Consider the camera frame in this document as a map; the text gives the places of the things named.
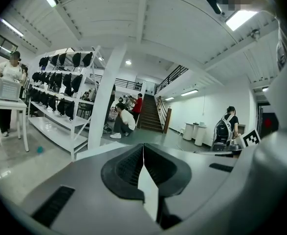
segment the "red object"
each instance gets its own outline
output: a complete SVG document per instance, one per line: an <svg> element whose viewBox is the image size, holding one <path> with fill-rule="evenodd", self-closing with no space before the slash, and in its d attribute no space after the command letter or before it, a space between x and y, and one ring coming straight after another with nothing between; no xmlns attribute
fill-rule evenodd
<svg viewBox="0 0 287 235"><path fill-rule="evenodd" d="M265 119L264 125L266 128L270 128L271 127L271 120L269 118Z"/></svg>
<svg viewBox="0 0 287 235"><path fill-rule="evenodd" d="M141 106L142 106L142 98L138 98L137 103L135 104L134 108L132 109L133 112L140 113L141 112Z"/></svg>

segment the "staircase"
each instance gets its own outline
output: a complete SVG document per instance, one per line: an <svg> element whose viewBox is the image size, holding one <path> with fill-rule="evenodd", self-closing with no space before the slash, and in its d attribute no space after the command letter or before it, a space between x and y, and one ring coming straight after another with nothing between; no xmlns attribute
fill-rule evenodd
<svg viewBox="0 0 287 235"><path fill-rule="evenodd" d="M163 127L159 120L154 96L144 95L138 127L163 133Z"/></svg>

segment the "white shelving unit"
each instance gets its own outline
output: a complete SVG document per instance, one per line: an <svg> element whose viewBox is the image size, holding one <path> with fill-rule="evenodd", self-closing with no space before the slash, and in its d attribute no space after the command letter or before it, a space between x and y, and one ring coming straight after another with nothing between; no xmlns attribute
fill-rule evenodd
<svg viewBox="0 0 287 235"><path fill-rule="evenodd" d="M76 51L76 52L66 52L66 55L74 55L75 53L90 53L92 51ZM55 142L57 145L61 146L65 150L69 151L71 154L71 159L74 161L74 154L78 152L81 148L87 145L88 139L86 137L81 136L81 132L86 126L88 122L90 122L91 116L89 116L89 119L84 119L77 116L78 112L78 105L79 103L84 104L93 104L93 102L84 101L81 100L80 97L83 93L82 88L84 87L84 84L90 84L95 85L95 76L94 76L94 59L102 57L100 54L100 46L98 46L93 51L93 56L90 62L90 65L85 69L86 71L88 69L92 69L93 72L93 79L91 79L89 76L87 76L83 72L77 72L77 71L63 71L63 70L47 70L43 71L46 73L51 72L51 74L55 73L62 73L63 77L66 74L71 73L71 80L73 80L76 76L83 75L82 81L80 83L80 87L77 93L76 97L70 97L61 93L51 92L48 89L44 88L38 88L33 87L36 90L39 90L41 92L45 92L46 94L56 96L57 98L61 99L64 98L67 101L74 101L75 102L75 108L74 108L74 119L72 121L69 120L69 117L64 115L61 116L60 113L56 111L52 111L50 107L46 108L42 105L42 103L36 103L31 101L29 99L29 107L28 107L28 121L34 125L42 134L44 134L47 138ZM101 65L103 67L106 66L106 63L104 60L99 60L101 62ZM39 111L41 111L44 114L44 117L30 117L30 105L33 104L35 107L38 108ZM76 134L75 129L76 127L81 126L79 132Z"/></svg>

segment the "floor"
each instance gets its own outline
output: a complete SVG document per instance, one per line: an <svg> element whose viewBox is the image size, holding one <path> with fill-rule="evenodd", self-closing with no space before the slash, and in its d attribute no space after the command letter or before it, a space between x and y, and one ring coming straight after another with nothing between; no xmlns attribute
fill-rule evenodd
<svg viewBox="0 0 287 235"><path fill-rule="evenodd" d="M2 137L0 133L0 193L17 205L37 185L71 162L70 154L66 150L55 145L32 125L27 126L27 139L29 152L25 152L22 139L17 138L16 116L12 114L9 137ZM113 141L124 144L149 142L184 151L207 150L206 147L197 147L193 142L183 140L182 136L172 130L165 135L137 129L129 137L123 137L121 140L112 140L110 135L105 134L101 139L101 145ZM44 149L42 153L37 152L39 146Z"/></svg>

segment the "person in red shirt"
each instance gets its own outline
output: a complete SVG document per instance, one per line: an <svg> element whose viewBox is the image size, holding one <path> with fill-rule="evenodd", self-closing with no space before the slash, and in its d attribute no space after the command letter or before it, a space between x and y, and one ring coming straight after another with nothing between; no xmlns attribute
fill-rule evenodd
<svg viewBox="0 0 287 235"><path fill-rule="evenodd" d="M134 108L132 109L132 111L129 111L129 112L133 115L134 121L137 123L139 114L141 112L142 102L143 102L142 94L141 93L138 94L138 99L129 97L129 100L132 103L134 103Z"/></svg>

